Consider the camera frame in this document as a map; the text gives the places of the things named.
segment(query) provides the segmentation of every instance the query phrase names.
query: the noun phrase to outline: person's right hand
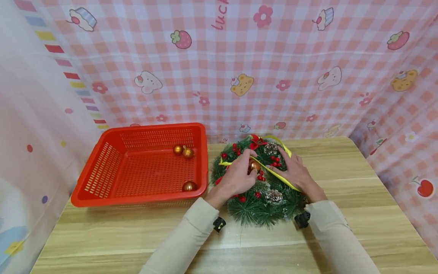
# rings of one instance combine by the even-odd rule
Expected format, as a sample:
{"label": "person's right hand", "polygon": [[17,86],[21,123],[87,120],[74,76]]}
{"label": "person's right hand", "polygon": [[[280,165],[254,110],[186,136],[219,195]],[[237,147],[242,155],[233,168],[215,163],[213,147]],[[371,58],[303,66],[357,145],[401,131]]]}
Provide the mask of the person's right hand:
{"label": "person's right hand", "polygon": [[303,165],[303,159],[300,156],[292,154],[287,155],[283,148],[278,147],[279,152],[284,158],[287,170],[280,171],[278,168],[269,166],[273,172],[285,178],[293,186],[304,192],[311,203],[327,200],[324,190],[313,180],[309,171]]}

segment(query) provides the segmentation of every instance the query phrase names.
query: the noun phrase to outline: person's left hand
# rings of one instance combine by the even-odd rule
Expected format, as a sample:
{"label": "person's left hand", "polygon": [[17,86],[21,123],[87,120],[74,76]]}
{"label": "person's left hand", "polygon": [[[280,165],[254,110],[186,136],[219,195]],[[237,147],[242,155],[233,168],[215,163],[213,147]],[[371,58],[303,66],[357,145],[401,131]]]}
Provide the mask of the person's left hand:
{"label": "person's left hand", "polygon": [[257,178],[257,170],[253,169],[248,175],[250,155],[257,157],[255,151],[245,149],[242,155],[233,161],[220,183],[206,196],[206,202],[218,209],[231,196],[244,193],[254,186]]}

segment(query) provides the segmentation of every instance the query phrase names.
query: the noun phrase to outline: yellow ribbon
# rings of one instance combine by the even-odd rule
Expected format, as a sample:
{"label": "yellow ribbon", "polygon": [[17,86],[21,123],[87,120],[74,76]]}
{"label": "yellow ribbon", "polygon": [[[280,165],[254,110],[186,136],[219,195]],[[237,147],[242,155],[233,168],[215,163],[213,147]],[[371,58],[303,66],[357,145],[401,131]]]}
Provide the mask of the yellow ribbon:
{"label": "yellow ribbon", "polygon": [[[262,137],[262,139],[266,139],[266,138],[274,139],[274,140],[276,140],[277,142],[279,142],[279,143],[281,144],[281,146],[283,147],[284,151],[286,151],[287,155],[289,155],[289,157],[292,156],[292,151],[290,151],[290,150],[289,150],[289,149],[283,144],[283,142],[282,142],[280,139],[278,139],[277,137],[272,136],[272,135],[269,135],[269,136],[266,136],[266,137]],[[271,174],[273,174],[275,177],[277,177],[278,179],[280,179],[283,183],[285,183],[286,185],[288,185],[290,188],[292,188],[292,189],[294,189],[294,190],[296,190],[296,191],[301,192],[299,189],[297,189],[297,188],[294,187],[291,183],[289,183],[289,181],[287,181],[283,176],[280,176],[279,174],[273,172],[272,170],[270,170],[269,168],[267,168],[264,164],[260,163],[260,161],[257,160],[256,158],[254,158],[254,157],[252,157],[252,156],[250,156],[250,157],[251,157],[252,159],[254,159],[257,163],[259,163],[261,166],[263,166],[267,171],[269,171],[269,172],[270,172]],[[230,162],[223,162],[223,161],[222,161],[222,158],[220,159],[220,163],[219,163],[219,165],[221,165],[221,166],[230,166],[231,164],[232,164],[232,163],[230,163]]]}

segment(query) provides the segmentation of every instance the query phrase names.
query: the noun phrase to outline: christmas ornament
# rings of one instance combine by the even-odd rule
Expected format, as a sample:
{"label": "christmas ornament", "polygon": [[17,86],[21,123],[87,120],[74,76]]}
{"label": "christmas ornament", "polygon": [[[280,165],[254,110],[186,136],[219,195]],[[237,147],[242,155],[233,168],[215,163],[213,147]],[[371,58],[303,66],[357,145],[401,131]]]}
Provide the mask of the christmas ornament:
{"label": "christmas ornament", "polygon": [[191,158],[193,158],[193,156],[194,156],[194,151],[193,151],[193,149],[188,148],[188,147],[186,147],[186,146],[183,146],[183,148],[184,148],[184,150],[183,150],[183,156],[184,156],[186,159],[191,159]]}
{"label": "christmas ornament", "polygon": [[183,146],[182,145],[176,145],[173,147],[173,153],[175,153],[175,155],[181,155],[183,154]]}
{"label": "christmas ornament", "polygon": [[268,203],[279,204],[283,201],[283,194],[276,189],[270,189],[266,193],[266,199],[268,200]]}
{"label": "christmas ornament", "polygon": [[198,187],[194,181],[187,181],[183,185],[183,192],[196,190]]}
{"label": "christmas ornament", "polygon": [[261,166],[256,160],[249,159],[248,174],[250,174],[253,169],[256,169],[258,173],[258,171],[261,169]]}
{"label": "christmas ornament", "polygon": [[266,143],[266,145],[263,148],[263,150],[268,155],[277,155],[277,152],[278,152],[277,144],[274,143],[274,142]]}

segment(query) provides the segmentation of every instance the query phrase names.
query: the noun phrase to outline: checkered fabric backdrop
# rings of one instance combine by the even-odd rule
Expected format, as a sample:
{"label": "checkered fabric backdrop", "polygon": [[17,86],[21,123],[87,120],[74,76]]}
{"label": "checkered fabric backdrop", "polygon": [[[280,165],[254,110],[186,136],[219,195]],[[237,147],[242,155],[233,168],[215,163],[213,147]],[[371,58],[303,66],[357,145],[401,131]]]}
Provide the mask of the checkered fabric backdrop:
{"label": "checkered fabric backdrop", "polygon": [[438,256],[437,1],[34,6],[109,127],[349,136]]}

